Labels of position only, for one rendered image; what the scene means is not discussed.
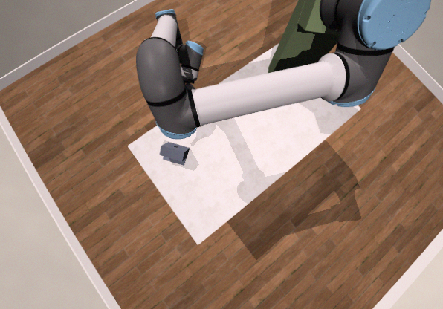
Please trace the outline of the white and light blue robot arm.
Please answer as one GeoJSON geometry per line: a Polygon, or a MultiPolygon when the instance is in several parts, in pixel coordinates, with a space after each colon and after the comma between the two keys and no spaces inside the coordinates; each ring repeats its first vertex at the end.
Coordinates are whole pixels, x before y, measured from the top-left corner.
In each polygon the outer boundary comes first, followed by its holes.
{"type": "Polygon", "coordinates": [[[430,3],[321,0],[323,24],[340,32],[334,53],[314,64],[204,88],[188,83],[187,91],[183,77],[197,80],[204,49],[191,41],[183,45],[175,11],[160,11],[152,36],[136,55],[140,89],[162,134],[176,140],[209,123],[317,98],[340,107],[361,105],[375,90],[395,46],[421,26],[430,3]]]}

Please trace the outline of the dark grey sloped panel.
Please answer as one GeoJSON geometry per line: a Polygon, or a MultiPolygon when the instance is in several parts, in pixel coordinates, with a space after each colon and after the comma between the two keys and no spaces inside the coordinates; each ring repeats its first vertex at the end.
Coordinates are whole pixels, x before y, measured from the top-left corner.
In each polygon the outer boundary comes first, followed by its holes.
{"type": "Polygon", "coordinates": [[[185,146],[180,146],[178,144],[168,142],[161,145],[159,155],[164,156],[163,160],[168,160],[170,162],[181,164],[184,166],[189,150],[190,148],[187,148],[185,146]]]}

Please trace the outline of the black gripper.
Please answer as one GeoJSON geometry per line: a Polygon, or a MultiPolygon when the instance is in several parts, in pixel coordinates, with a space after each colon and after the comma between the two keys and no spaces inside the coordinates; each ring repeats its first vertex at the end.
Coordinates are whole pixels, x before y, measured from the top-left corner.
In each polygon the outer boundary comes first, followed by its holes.
{"type": "Polygon", "coordinates": [[[185,80],[185,81],[184,81],[184,85],[185,85],[186,91],[188,90],[187,87],[186,87],[186,85],[187,85],[188,83],[194,83],[194,82],[195,82],[194,80],[187,79],[187,78],[184,78],[184,77],[183,77],[183,80],[185,80]]]}

